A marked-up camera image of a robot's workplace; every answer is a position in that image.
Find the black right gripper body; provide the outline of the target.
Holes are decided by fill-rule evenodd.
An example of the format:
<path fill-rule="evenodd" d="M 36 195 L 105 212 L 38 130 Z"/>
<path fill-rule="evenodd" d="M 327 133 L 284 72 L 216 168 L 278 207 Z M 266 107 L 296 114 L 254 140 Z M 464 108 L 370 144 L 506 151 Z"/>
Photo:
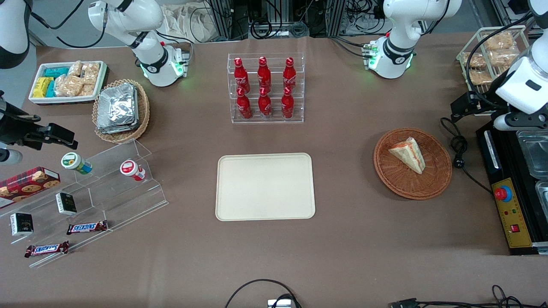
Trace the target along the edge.
<path fill-rule="evenodd" d="M 24 146 L 24 136 L 31 131 L 38 131 L 41 120 L 38 115 L 30 115 L 19 107 L 8 103 L 0 92 L 0 140 L 6 145 Z"/>

